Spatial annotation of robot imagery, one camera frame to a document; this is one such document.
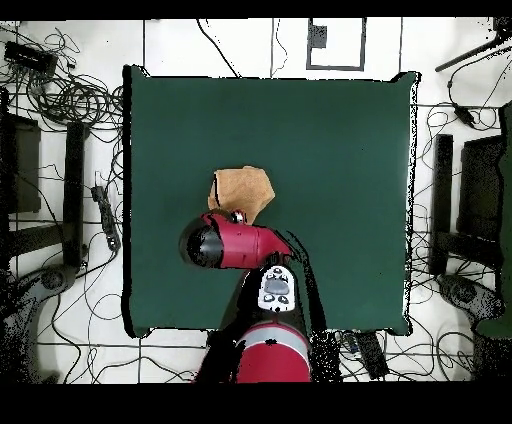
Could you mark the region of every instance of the green table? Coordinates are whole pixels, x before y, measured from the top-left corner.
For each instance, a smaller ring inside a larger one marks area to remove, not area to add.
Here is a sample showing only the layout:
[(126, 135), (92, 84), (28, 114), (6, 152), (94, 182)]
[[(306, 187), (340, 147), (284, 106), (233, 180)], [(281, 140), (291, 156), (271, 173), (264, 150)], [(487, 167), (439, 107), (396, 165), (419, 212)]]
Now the green table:
[(131, 134), (127, 327), (137, 336), (152, 327), (218, 327), (241, 271), (182, 263), (178, 238), (207, 210), (215, 170), (252, 165), (266, 170), (276, 193), (256, 224), (292, 231), (306, 247), (328, 327), (408, 333), (405, 228), (418, 74), (393, 82), (213, 79), (125, 67), (123, 76)]

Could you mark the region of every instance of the tan cloth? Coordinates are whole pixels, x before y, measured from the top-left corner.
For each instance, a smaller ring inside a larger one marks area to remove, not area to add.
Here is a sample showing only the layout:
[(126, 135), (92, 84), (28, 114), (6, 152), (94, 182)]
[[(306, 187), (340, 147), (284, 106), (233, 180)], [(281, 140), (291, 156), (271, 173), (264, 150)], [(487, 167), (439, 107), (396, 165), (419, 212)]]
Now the tan cloth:
[(208, 207), (229, 212), (240, 209), (245, 213), (247, 223), (252, 224), (274, 197), (274, 190), (263, 169), (252, 166), (221, 169), (215, 172)]

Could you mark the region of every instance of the cable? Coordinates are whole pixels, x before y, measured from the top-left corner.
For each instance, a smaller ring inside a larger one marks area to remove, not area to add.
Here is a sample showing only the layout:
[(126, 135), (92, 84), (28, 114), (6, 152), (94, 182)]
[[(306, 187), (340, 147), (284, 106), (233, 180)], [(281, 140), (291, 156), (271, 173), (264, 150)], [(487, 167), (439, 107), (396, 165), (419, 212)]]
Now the cable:
[(231, 65), (231, 63), (228, 62), (228, 60), (226, 59), (226, 57), (224, 56), (224, 53), (222, 53), (221, 49), (219, 48), (219, 46), (215, 43), (215, 41), (212, 40), (212, 38), (206, 33), (204, 32), (204, 29), (203, 27), (201, 26), (201, 22), (199, 21), (199, 19), (196, 19), (196, 22), (197, 22), (197, 26), (199, 27), (199, 30), (203, 33), (203, 35), (210, 41), (210, 43), (213, 44), (213, 46), (217, 49), (217, 51), (219, 52), (220, 56), (222, 57), (222, 59), (224, 60), (224, 62), (226, 63), (226, 65), (228, 65), (229, 69), (231, 70), (231, 72), (233, 72), (233, 75), (237, 78), (241, 78), (241, 75), (238, 74), (234, 69), (233, 69), (233, 66)]
[(277, 41), (277, 44), (279, 44), (279, 47), (281, 47), (284, 51), (284, 54), (286, 55), (286, 57), (284, 58), (284, 62), (283, 64), (277, 68), (275, 71), (272, 72), (270, 78), (273, 78), (274, 75), (277, 73), (277, 71), (280, 71), (281, 69), (284, 68), (284, 65), (286, 65), (286, 61), (288, 60), (288, 52), (287, 50), (283, 47), (283, 45), (281, 44), (281, 42), (279, 41), (279, 38), (277, 38), (277, 34), (279, 33), (279, 26), (281, 25), (281, 18), (279, 18), (279, 20), (277, 21), (277, 29), (276, 29), (276, 35), (275, 35), (275, 38), (276, 38), (276, 41)]
[[(469, 127), (473, 128), (476, 131), (486, 131), (487, 129), (499, 129), (499, 128), (494, 127), (494, 124), (496, 123), (496, 120), (497, 120), (496, 111), (494, 109), (493, 109), (494, 121), (493, 121), (493, 123), (491, 125), (487, 125), (487, 124), (482, 122), (481, 114), (482, 114), (482, 111), (483, 111), (484, 107), (487, 105), (487, 102), (490, 100), (490, 98), (492, 97), (492, 95), (496, 91), (496, 88), (498, 87), (498, 84), (500, 83), (502, 77), (505, 75), (507, 69), (512, 64), (512, 59), (507, 63), (507, 65), (505, 66), (505, 68), (501, 72), (500, 76), (498, 77), (498, 80), (496, 81), (496, 84), (494, 85), (491, 93), (489, 94), (489, 96), (487, 97), (487, 99), (485, 100), (483, 105), (479, 108), (479, 111), (477, 112), (478, 122), (475, 121), (475, 118), (474, 118), (473, 114), (469, 110), (470, 108), (464, 107), (464, 106), (460, 106), (460, 105), (458, 105), (453, 100), (453, 97), (452, 97), (453, 79), (454, 79), (455, 75), (459, 71), (464, 69), (465, 67), (473, 65), (475, 63), (478, 63), (478, 62), (480, 62), (480, 61), (482, 61), (484, 59), (491, 59), (492, 57), (496, 57), (498, 55), (502, 55), (502, 54), (504, 54), (504, 53), (506, 53), (506, 52), (508, 52), (510, 50), (512, 50), (512, 46), (504, 47), (504, 48), (501, 48), (499, 50), (496, 50), (496, 51), (493, 51), (491, 53), (488, 53), (488, 54), (486, 54), (485, 56), (482, 56), (479, 59), (476, 59), (476, 60), (473, 60), (471, 62), (465, 63), (464, 65), (460, 66), (459, 68), (457, 68), (452, 73), (452, 75), (451, 75), (451, 77), (450, 77), (450, 79), (448, 81), (448, 84), (447, 84), (447, 87), (448, 87), (448, 97), (450, 98), (450, 102), (452, 103), (452, 105), (453, 105), (453, 107), (455, 109), (455, 114), (461, 119), (461, 121), (463, 121), (464, 124), (468, 125)], [(476, 128), (475, 125), (478, 125), (478, 124), (482, 124), (486, 128)]]

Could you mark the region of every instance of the button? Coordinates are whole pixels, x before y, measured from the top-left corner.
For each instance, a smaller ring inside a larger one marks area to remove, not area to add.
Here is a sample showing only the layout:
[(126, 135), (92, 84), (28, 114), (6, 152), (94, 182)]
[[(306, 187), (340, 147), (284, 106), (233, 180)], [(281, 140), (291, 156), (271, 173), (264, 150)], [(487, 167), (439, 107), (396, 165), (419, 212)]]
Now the button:
[(267, 293), (272, 294), (288, 294), (290, 288), (283, 280), (269, 279), (265, 282), (265, 289)]

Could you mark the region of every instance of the tripod leg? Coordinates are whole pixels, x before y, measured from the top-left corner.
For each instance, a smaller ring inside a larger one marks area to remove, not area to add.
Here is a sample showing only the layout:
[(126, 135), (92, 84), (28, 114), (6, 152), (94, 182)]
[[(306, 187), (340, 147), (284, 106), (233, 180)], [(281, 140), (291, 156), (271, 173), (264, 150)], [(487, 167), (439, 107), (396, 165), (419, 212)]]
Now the tripod leg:
[(462, 62), (463, 60), (469, 59), (470, 57), (476, 56), (479, 53), (482, 53), (488, 49), (492, 49), (493, 47), (498, 46), (501, 43), (501, 39), (499, 37), (496, 37), (494, 40), (489, 41), (488, 43), (485, 43), (483, 46), (477, 47), (473, 50), (470, 50), (467, 53), (461, 54), (460, 56), (457, 56), (455, 59), (452, 59), (441, 66), (438, 66), (436, 68), (436, 72), (444, 71), (445, 69), (448, 69), (452, 67), (453, 65), (456, 65), (457, 63)]

